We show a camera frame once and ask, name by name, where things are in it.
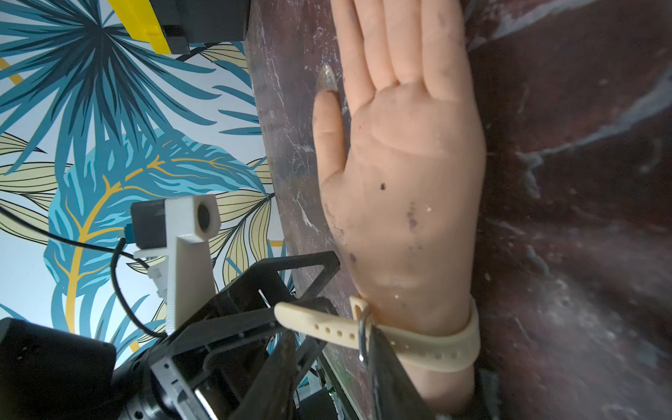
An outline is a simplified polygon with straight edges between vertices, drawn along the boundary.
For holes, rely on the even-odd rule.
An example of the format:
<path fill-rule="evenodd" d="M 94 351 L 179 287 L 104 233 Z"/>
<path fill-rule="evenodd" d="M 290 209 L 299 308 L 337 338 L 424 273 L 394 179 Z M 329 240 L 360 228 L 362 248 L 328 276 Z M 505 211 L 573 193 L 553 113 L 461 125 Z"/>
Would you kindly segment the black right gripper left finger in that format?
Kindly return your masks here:
<path fill-rule="evenodd" d="M 298 372 L 297 345 L 293 332 L 284 332 L 229 419 L 293 419 L 293 394 Z"/>

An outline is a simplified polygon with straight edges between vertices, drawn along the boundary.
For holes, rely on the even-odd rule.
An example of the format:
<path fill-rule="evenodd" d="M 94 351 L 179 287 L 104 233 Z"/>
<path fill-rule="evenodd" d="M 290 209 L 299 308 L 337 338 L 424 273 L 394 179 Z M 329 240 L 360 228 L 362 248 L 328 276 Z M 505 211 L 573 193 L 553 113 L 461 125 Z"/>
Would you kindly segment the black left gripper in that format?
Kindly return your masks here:
<path fill-rule="evenodd" d="M 230 285 L 164 341 L 133 358 L 113 376 L 112 419 L 229 419 L 287 333 L 297 349 L 295 387 L 310 376 L 327 345 L 323 325 L 296 327 L 314 310 L 336 315 L 324 297 L 231 310 Z"/>

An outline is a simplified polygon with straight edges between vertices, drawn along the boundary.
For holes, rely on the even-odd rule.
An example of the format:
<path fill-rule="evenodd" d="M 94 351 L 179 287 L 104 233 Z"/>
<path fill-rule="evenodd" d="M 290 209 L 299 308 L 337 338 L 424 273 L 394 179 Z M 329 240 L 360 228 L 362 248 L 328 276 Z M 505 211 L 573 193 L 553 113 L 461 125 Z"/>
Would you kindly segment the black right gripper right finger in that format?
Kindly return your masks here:
<path fill-rule="evenodd" d="M 374 419 L 434 419 L 383 331 L 371 325 L 364 341 Z"/>

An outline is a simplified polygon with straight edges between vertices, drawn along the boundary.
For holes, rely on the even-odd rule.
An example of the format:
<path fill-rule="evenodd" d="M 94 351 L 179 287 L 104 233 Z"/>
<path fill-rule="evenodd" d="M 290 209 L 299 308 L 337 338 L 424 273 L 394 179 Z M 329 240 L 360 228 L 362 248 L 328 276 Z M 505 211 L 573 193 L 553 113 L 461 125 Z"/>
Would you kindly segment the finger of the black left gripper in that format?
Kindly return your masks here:
<path fill-rule="evenodd" d="M 230 309 L 257 310 L 280 302 L 316 298 L 340 269 L 341 263 L 334 251 L 255 262 L 230 284 Z M 284 271 L 304 280 L 294 293 L 281 278 Z"/>

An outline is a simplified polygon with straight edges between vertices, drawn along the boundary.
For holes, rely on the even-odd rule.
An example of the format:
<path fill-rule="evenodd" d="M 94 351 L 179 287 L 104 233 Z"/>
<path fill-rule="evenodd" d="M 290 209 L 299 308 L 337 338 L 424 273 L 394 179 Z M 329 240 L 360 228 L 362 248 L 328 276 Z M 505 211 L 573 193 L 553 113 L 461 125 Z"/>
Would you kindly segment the cream silicone wrist watch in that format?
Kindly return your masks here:
<path fill-rule="evenodd" d="M 293 332 L 304 334 L 343 348 L 361 348 L 359 324 L 369 303 L 351 297 L 353 318 L 322 313 L 298 304 L 281 302 L 273 313 L 278 323 Z M 470 320 L 465 328 L 446 337 L 427 336 L 387 325 L 378 325 L 401 362 L 421 369 L 452 373 L 474 365 L 481 351 L 479 313 L 471 303 Z"/>

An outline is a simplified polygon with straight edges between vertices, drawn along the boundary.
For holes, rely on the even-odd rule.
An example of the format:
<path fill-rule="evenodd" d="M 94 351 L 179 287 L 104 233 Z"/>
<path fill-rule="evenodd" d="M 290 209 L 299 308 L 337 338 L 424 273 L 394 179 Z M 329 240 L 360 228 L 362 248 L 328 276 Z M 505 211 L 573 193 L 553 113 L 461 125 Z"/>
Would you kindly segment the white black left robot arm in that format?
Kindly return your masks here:
<path fill-rule="evenodd" d="M 117 363 L 113 345 L 24 320 L 1 322 L 4 419 L 292 419 L 325 342 L 282 327 L 283 303 L 334 313 L 321 296 L 332 251 L 265 259 L 185 325 Z"/>

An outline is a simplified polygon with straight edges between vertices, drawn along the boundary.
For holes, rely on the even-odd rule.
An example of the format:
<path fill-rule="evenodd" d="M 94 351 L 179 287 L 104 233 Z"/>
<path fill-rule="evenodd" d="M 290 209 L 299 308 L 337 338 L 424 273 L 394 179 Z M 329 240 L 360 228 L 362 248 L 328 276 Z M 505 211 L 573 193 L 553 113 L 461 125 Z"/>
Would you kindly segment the beige mannequin hand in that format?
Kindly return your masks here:
<path fill-rule="evenodd" d="M 377 321 L 448 337 L 472 317 L 486 141 L 457 1 L 334 1 L 344 90 L 313 108 L 325 218 Z"/>

